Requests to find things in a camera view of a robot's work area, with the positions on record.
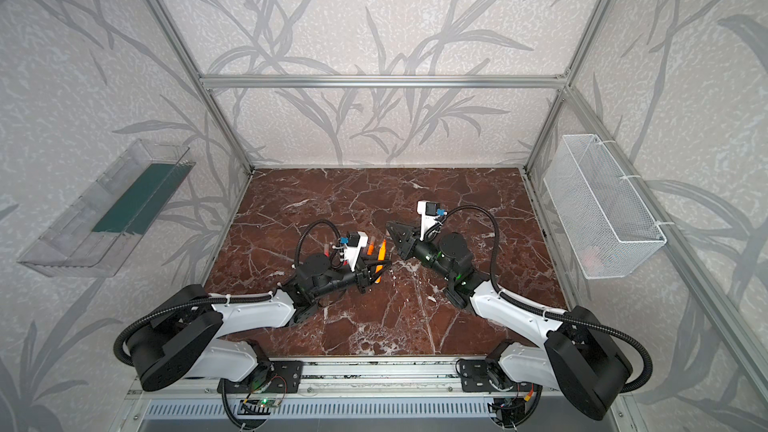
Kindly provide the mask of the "orange marker diagonal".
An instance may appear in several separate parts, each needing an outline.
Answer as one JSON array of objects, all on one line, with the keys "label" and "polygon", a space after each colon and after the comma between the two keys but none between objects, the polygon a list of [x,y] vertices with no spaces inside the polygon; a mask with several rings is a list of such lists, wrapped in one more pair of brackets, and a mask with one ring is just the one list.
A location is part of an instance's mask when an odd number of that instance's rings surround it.
[{"label": "orange marker diagonal", "polygon": [[375,269],[375,282],[376,283],[379,283],[380,280],[381,280],[381,274],[382,274],[382,271],[384,269],[384,266],[381,264],[381,262],[384,261],[385,258],[386,258],[386,240],[383,240],[381,245],[380,245],[380,248],[379,248],[379,251],[378,251],[378,257],[377,257],[377,260],[380,262],[380,264],[377,265],[376,269]]}]

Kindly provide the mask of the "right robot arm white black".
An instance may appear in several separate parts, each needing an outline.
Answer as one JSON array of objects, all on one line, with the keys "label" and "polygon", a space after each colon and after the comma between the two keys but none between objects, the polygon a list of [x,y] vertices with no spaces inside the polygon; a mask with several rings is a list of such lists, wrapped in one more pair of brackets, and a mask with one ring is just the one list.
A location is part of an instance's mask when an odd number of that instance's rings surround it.
[{"label": "right robot arm white black", "polygon": [[452,305],[529,340],[528,345],[504,341],[485,357],[490,387],[552,388],[583,415],[601,420],[619,394],[650,380],[652,358],[639,341],[600,323],[587,308],[547,308],[501,288],[474,266],[462,235],[434,242],[417,226],[390,221],[386,228],[402,259],[416,259],[445,278],[444,294]]}]

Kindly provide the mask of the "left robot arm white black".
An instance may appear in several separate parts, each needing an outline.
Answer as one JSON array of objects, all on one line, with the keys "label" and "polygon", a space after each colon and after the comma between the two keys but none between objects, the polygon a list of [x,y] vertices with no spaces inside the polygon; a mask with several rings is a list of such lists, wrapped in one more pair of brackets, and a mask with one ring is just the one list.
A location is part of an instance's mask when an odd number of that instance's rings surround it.
[{"label": "left robot arm white black", "polygon": [[271,360],[258,345],[229,335],[301,324],[319,311],[322,297],[352,287],[365,292],[391,266],[389,256],[365,255],[333,267],[329,257],[314,254],[269,293],[208,294],[189,285],[121,331],[113,353],[135,369],[147,392],[196,378],[261,387],[276,374]]}]

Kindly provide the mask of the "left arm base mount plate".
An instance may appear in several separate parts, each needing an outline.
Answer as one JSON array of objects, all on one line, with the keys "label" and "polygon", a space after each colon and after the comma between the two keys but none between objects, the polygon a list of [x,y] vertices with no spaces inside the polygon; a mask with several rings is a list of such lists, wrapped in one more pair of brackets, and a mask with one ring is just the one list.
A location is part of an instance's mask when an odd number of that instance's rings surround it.
[{"label": "left arm base mount plate", "polygon": [[268,361],[257,365],[238,387],[241,393],[294,394],[298,392],[303,368],[304,363],[299,360]]}]

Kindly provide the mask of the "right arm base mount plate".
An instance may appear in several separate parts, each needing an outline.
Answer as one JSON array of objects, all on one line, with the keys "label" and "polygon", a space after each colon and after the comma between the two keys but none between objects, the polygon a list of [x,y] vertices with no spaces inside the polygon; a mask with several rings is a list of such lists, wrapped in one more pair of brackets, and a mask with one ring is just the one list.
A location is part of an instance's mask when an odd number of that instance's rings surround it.
[{"label": "right arm base mount plate", "polygon": [[455,364],[463,392],[538,394],[542,388],[530,382],[514,382],[495,363],[485,359],[459,358]]}]

